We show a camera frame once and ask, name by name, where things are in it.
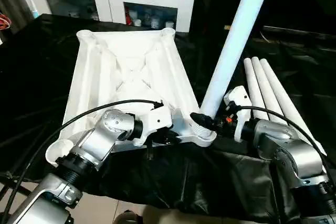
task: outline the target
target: white mounting bracket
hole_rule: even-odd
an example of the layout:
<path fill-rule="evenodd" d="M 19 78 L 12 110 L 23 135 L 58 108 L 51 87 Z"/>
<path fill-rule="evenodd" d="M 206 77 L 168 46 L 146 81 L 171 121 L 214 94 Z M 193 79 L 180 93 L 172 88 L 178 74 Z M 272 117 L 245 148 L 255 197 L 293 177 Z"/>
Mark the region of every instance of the white mounting bracket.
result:
<path fill-rule="evenodd" d="M 244 86 L 237 86 L 224 96 L 224 102 L 226 105 L 228 105 L 231 101 L 234 101 L 236 105 L 240 106 L 252 106 L 251 100 L 248 97 Z M 235 141 L 241 143 L 242 130 L 245 122 L 251 118 L 251 110 L 240 110 L 237 112 L 237 116 L 238 122 L 235 131 Z"/>

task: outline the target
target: black cable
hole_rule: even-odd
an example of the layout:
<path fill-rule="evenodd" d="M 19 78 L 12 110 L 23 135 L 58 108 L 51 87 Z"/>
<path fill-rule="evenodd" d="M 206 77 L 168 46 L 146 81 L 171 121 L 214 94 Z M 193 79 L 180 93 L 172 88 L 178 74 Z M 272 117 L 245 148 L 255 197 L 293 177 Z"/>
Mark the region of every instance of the black cable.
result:
<path fill-rule="evenodd" d="M 328 166 L 328 163 L 327 163 L 325 155 L 320 151 L 320 149 L 316 145 L 315 141 L 300 126 L 298 126 L 295 122 L 293 122 L 292 120 L 288 119 L 287 117 L 285 117 L 285 116 L 283 116 L 283 115 L 281 115 L 281 114 L 279 114 L 279 113 L 277 113 L 275 111 L 272 111 L 272 110 L 268 110 L 268 109 L 264 109 L 264 108 L 260 108 L 260 107 L 256 107 L 256 106 L 240 106 L 240 105 L 238 105 L 237 108 L 236 108 L 236 111 L 239 111 L 239 110 L 259 110 L 259 111 L 264 111 L 264 112 L 267 112 L 269 114 L 275 115 L 275 116 L 283 119 L 288 124 L 290 124 L 294 128 L 296 128 L 303 136 L 306 137 L 306 139 L 311 143 L 311 145 L 313 146 L 313 148 L 317 151 L 317 153 L 321 157 L 322 163 L 323 163 L 323 165 L 325 167 L 325 171 L 327 172 L 327 176 L 330 179 L 332 187 L 333 188 L 335 187 L 336 184 L 335 184 L 334 179 L 331 176 L 331 172 L 330 172 L 330 169 L 329 169 L 329 166 Z"/>
<path fill-rule="evenodd" d="M 91 110 L 88 110 L 84 113 L 81 113 L 80 115 L 78 116 L 75 116 L 73 119 L 69 120 L 68 122 L 66 122 L 65 124 L 63 124 L 60 128 L 58 128 L 57 130 L 55 130 L 53 132 L 53 134 L 51 134 L 41 145 L 40 147 L 36 150 L 36 152 L 32 155 L 32 157 L 30 158 L 30 160 L 27 162 L 26 166 L 24 167 L 24 169 L 22 170 L 22 173 L 19 177 L 19 179 L 17 180 L 16 182 L 16 185 L 12 191 L 12 193 L 10 194 L 10 197 L 9 197 L 9 200 L 6 204 L 6 208 L 5 208 L 5 211 L 4 211 L 4 214 L 3 214 L 3 217 L 2 217 L 2 220 L 1 220 L 1 224 L 5 224 L 5 220 L 7 219 L 7 216 L 8 216 L 8 213 L 10 211 L 10 208 L 13 204 L 13 201 L 14 201 L 14 198 L 15 198 L 15 195 L 18 191 L 18 188 L 20 186 L 20 184 L 22 183 L 23 181 L 23 178 L 24 176 L 26 175 L 26 172 L 28 171 L 30 165 L 32 164 L 32 162 L 35 160 L 35 158 L 37 157 L 37 154 L 44 148 L 44 146 L 46 144 L 49 143 L 49 141 L 51 139 L 53 139 L 61 130 L 63 130 L 64 128 L 66 128 L 67 126 L 69 126 L 71 123 L 75 122 L 76 120 L 82 118 L 83 116 L 86 116 L 92 112 L 95 112 L 95 111 L 98 111 L 98 110 L 102 110 L 102 109 L 105 109 L 105 108 L 108 108 L 108 107 L 111 107 L 111 106 L 115 106 L 115 105 L 119 105 L 119 104 L 124 104 L 124 103 L 133 103 L 133 102 L 141 102 L 141 103 L 150 103 L 150 104 L 153 104 L 154 107 L 159 107 L 161 106 L 162 104 L 159 103 L 159 102 L 154 102 L 154 101 L 149 101 L 149 100 L 124 100 L 124 101 L 118 101 L 118 102 L 111 102 L 111 103 L 108 103 L 108 104 L 105 104 L 105 105 L 102 105 L 102 106 L 99 106 L 99 107 L 96 107 L 94 109 L 91 109 Z"/>

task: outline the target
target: white plastic part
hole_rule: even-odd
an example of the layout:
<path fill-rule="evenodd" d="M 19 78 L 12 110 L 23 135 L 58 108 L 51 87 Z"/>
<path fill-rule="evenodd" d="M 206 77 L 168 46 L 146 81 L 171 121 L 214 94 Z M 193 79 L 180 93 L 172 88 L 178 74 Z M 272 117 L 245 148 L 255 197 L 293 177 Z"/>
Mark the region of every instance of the white plastic part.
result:
<path fill-rule="evenodd" d="M 309 131 L 307 125 L 305 124 L 304 120 L 302 119 L 300 113 L 296 109 L 295 105 L 293 104 L 292 100 L 288 96 L 287 92 L 285 91 L 284 87 L 281 85 L 281 82 L 277 78 L 276 74 L 273 72 L 271 66 L 269 65 L 266 59 L 260 60 L 260 64 L 267 76 L 268 82 L 271 85 L 273 92 L 280 104 L 282 111 L 284 112 L 285 116 L 295 122 L 299 127 L 301 127 L 316 143 L 318 148 L 322 153 L 325 153 L 322 145 L 316 141 Z M 297 131 L 299 137 L 304 140 L 306 143 L 310 144 L 309 141 L 303 136 L 299 131 Z"/>
<path fill-rule="evenodd" d="M 252 58 L 252 65 L 253 65 L 253 69 L 256 74 L 257 80 L 258 80 L 258 84 L 259 84 L 262 98 L 264 99 L 266 108 L 283 115 L 280 105 L 277 101 L 277 98 L 275 97 L 273 93 L 272 87 L 270 86 L 267 80 L 267 77 L 264 73 L 264 70 L 260 64 L 260 61 L 257 57 Z M 287 124 L 284 120 L 280 119 L 279 117 L 275 115 L 269 114 L 269 118 L 273 122 Z"/>
<path fill-rule="evenodd" d="M 244 59 L 244 67 L 247 78 L 248 92 L 253 106 L 265 108 L 263 97 L 259 89 L 258 81 L 250 58 Z M 253 110 L 254 118 L 269 120 L 266 112 Z"/>
<path fill-rule="evenodd" d="M 247 92 L 244 86 L 238 86 L 234 89 L 230 90 L 224 96 L 224 102 L 228 105 L 231 101 L 234 101 L 236 105 L 240 106 L 251 106 L 251 100 L 247 95 Z M 240 110 L 237 112 L 237 126 L 235 130 L 235 141 L 242 142 L 241 136 L 245 122 L 250 120 L 251 118 L 251 110 Z"/>
<path fill-rule="evenodd" d="M 59 139 L 53 142 L 46 151 L 46 160 L 57 167 L 56 159 L 58 157 L 64 157 L 69 154 L 70 150 L 73 148 L 74 144 L 72 141 L 67 139 Z"/>
<path fill-rule="evenodd" d="M 200 113 L 215 117 L 264 0 L 240 0 Z"/>
<path fill-rule="evenodd" d="M 156 132 L 157 129 L 172 126 L 171 111 L 167 106 L 157 108 L 149 111 L 147 114 L 139 117 L 142 122 L 143 129 L 140 139 L 135 138 L 133 144 L 135 146 L 141 146 L 146 141 L 147 137 Z"/>
<path fill-rule="evenodd" d="M 161 102 L 172 113 L 175 131 L 183 142 L 193 141 L 209 146 L 210 138 L 195 136 L 190 129 L 191 112 L 199 107 L 174 42 L 175 30 L 128 31 L 93 33 L 81 30 L 75 70 L 63 122 L 97 106 L 128 99 Z M 144 116 L 152 104 L 128 103 L 114 107 L 125 113 Z M 94 127 L 101 114 L 98 111 L 84 116 L 61 131 L 60 139 L 71 139 L 74 144 L 83 131 Z M 131 150 L 142 140 L 117 141 L 113 151 Z"/>

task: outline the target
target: cylindrical joint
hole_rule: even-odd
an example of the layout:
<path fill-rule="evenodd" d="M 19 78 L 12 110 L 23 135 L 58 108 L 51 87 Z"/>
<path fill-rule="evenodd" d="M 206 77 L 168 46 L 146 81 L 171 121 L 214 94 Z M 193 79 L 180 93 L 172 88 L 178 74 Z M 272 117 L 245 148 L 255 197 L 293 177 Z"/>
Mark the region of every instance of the cylindrical joint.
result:
<path fill-rule="evenodd" d="M 292 189 L 301 217 L 336 214 L 335 195 L 326 182 Z"/>
<path fill-rule="evenodd" d="M 69 153 L 58 164 L 56 175 L 80 191 L 83 191 L 92 173 L 97 171 L 93 163 L 74 153 Z"/>

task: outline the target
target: black tablecloth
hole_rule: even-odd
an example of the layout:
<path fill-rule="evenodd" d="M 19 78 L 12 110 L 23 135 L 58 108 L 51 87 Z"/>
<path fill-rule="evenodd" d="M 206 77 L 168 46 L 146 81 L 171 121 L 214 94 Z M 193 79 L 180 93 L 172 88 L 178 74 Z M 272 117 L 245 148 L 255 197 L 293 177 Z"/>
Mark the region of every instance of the black tablecloth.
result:
<path fill-rule="evenodd" d="M 121 24 L 41 15 L 0 46 L 0 176 L 61 125 L 79 42 L 76 32 L 139 30 Z M 225 38 L 176 34 L 175 42 L 199 103 Z M 244 57 L 268 59 L 312 134 L 336 157 L 336 53 L 250 40 L 230 87 L 244 85 Z M 53 168 L 44 151 L 27 173 L 39 181 Z M 160 208 L 257 222 L 289 222 L 298 211 L 273 164 L 254 157 L 246 144 L 218 138 L 213 146 L 180 144 L 109 157 L 86 191 Z"/>

